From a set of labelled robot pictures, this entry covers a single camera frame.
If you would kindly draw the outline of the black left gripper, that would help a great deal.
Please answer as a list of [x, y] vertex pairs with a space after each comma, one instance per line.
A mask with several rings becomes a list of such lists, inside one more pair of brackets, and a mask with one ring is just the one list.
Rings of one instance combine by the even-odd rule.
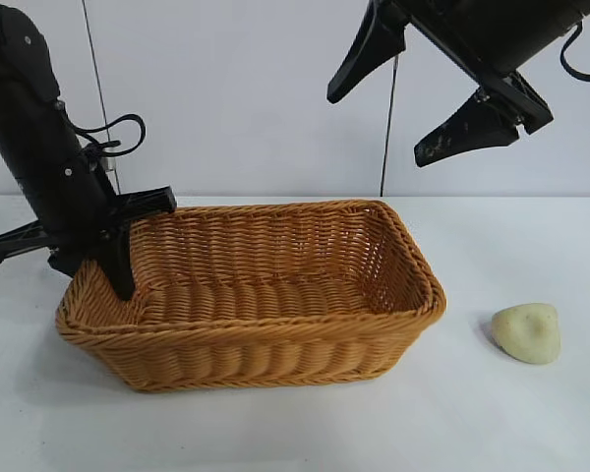
[[96, 259], [115, 294], [135, 292], [130, 226], [177, 207], [172, 190], [117, 194], [95, 160], [75, 149], [53, 154], [0, 147], [0, 154], [33, 210], [35, 221], [0, 234], [0, 264], [41, 248], [48, 264], [73, 277], [83, 260]]

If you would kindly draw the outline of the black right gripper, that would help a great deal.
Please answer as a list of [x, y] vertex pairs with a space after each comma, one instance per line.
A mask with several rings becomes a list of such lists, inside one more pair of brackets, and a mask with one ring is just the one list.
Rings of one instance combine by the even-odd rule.
[[380, 65], [406, 48], [414, 26], [481, 89], [414, 146], [425, 167], [464, 152], [508, 147], [519, 118], [531, 134], [553, 120], [544, 99], [517, 69], [555, 39], [552, 8], [530, 1], [368, 2], [340, 67], [327, 85], [335, 104]]

